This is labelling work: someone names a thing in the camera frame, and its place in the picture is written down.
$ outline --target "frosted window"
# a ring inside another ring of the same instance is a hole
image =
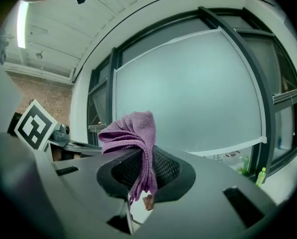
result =
[[[246,21],[238,16],[220,16],[225,20],[232,28],[242,27],[242,28],[252,28]]]
[[[106,85],[99,88],[94,94],[92,94],[94,106],[98,113],[100,122],[106,123]]]
[[[291,150],[294,136],[293,107],[276,113],[276,144],[273,160]]]
[[[282,83],[277,54],[270,40],[244,38],[260,63],[272,94],[280,94]]]
[[[130,48],[123,52],[122,65],[126,64],[135,57],[143,54],[144,52],[153,49],[161,44],[164,44],[177,37],[196,33],[204,30],[209,30],[210,28],[202,22],[200,19],[193,19],[190,21],[185,21],[172,25],[167,28],[163,28],[154,34],[144,38],[143,40],[137,42]]]
[[[200,152],[259,139],[257,94],[220,32],[166,44],[116,72],[116,119],[151,111],[156,145]]]

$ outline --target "brick wall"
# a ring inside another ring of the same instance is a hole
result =
[[[70,125],[72,86],[24,74],[8,72],[22,91],[24,97],[17,109],[24,113],[31,99],[37,99],[41,106],[60,123]]]

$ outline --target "window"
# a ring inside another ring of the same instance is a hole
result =
[[[273,161],[292,149],[294,136],[293,107],[276,113],[276,144]]]
[[[239,16],[220,16],[223,20],[225,20],[232,28],[240,27],[240,28],[252,28],[243,18]]]
[[[97,116],[99,118],[98,124],[106,123],[106,84],[98,88],[93,94],[91,94]]]
[[[155,33],[152,33],[123,51],[122,65],[146,51],[171,41],[172,39],[209,29],[210,28],[200,19],[192,19],[165,27]]]
[[[297,89],[297,80],[290,62],[273,38],[255,34],[241,35],[260,63],[273,95]]]
[[[253,80],[219,30],[159,46],[128,63],[116,72],[114,96],[117,120],[134,111],[154,114],[158,146],[204,156],[262,137]]]
[[[99,127],[106,124],[106,86],[109,68],[109,58],[107,58],[92,71],[89,85],[87,113],[88,143],[98,146]]]
[[[221,155],[206,156],[229,166],[240,174],[247,174],[249,171],[250,160],[252,158],[253,147],[247,147],[241,150],[232,151]]]

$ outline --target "roller shade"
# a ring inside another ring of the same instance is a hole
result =
[[[198,155],[262,141],[253,79],[219,30],[178,38],[119,68],[113,108],[116,119],[151,111],[156,145]]]

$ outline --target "metal window mullion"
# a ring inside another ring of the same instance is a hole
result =
[[[265,32],[272,33],[272,31],[260,19],[258,19],[252,12],[250,12],[245,7],[243,8],[243,18],[253,28],[261,29]]]
[[[282,102],[283,100],[289,99],[291,97],[295,97],[297,96],[297,89],[295,90],[291,90],[279,95],[275,95],[273,96],[273,100],[274,100],[274,104],[278,103],[278,102]]]
[[[261,143],[257,143],[252,148],[252,155],[251,155],[251,160],[249,163],[249,170],[248,170],[249,174],[255,174],[256,172],[258,157],[260,155],[260,147],[261,147]]]
[[[297,156],[297,147],[293,147],[290,151],[288,151],[286,154],[282,155],[278,159],[274,160],[269,174],[267,174],[267,177],[275,174],[279,170],[281,170],[283,167],[285,167],[287,164],[289,164],[295,157]]]
[[[89,95],[93,94],[95,91],[97,91],[100,87],[102,87],[108,80],[108,77],[106,77],[105,79],[103,79],[101,82],[99,82],[96,86],[94,86],[90,92]]]
[[[216,7],[216,8],[209,8],[209,10],[218,16],[243,17],[243,14],[244,14],[244,11],[242,9],[235,9],[235,8]]]
[[[125,51],[127,48],[131,47],[141,39],[144,39],[145,37],[148,37],[155,33],[158,30],[164,29],[166,27],[171,26],[172,24],[180,23],[181,21],[186,21],[192,18],[198,18],[198,10],[188,11],[188,12],[182,12],[179,14],[176,14],[174,16],[162,19],[144,29],[136,33],[135,35],[131,36],[129,39],[127,39],[125,42],[123,42],[119,48],[119,52]]]
[[[211,28],[221,27],[237,44],[251,69],[254,72],[256,80],[258,82],[260,91],[262,93],[262,99],[264,103],[264,112],[266,118],[266,137],[267,143],[261,144],[260,156],[257,162],[256,175],[260,172],[262,167],[266,167],[269,172],[269,167],[273,159],[275,138],[276,138],[276,120],[275,111],[272,102],[272,93],[270,92],[268,81],[265,77],[264,71],[260,66],[257,58],[253,52],[248,47],[246,41],[223,19],[221,19],[216,14],[212,13],[210,10],[199,7],[201,19],[208,24]]]
[[[92,94],[94,91],[96,91],[96,86],[98,85],[99,83],[99,76],[100,76],[100,71],[103,69],[103,67],[106,65],[106,63],[108,62],[108,58],[105,58],[100,64],[99,66],[92,70],[92,73],[91,73],[91,78],[90,78],[90,83],[89,83],[89,95],[88,95],[88,101],[87,101],[87,135],[88,135],[88,143],[89,144],[95,144],[97,145],[97,141],[96,143],[94,143],[94,136],[93,136],[93,133],[90,133],[88,131],[88,126],[89,124],[91,124],[90,120],[89,120],[89,109],[90,109],[90,98],[92,98],[90,96],[90,94]]]
[[[113,73],[118,68],[119,52],[117,48],[113,48],[110,55],[109,61],[109,72],[106,86],[106,121],[105,124],[109,125],[112,123],[112,98],[113,98]]]
[[[269,37],[274,37],[275,35],[273,33],[269,33],[263,30],[259,29],[251,29],[251,28],[242,28],[242,27],[235,27],[234,28],[237,33],[243,33],[243,34],[257,34],[257,35],[264,35]]]
[[[92,136],[93,136],[93,142],[95,141],[95,145],[99,146],[98,133],[94,133],[94,134],[92,134]]]
[[[282,102],[279,102],[277,104],[274,104],[275,112],[279,112],[287,107],[293,106],[297,104],[297,96],[283,100]]]

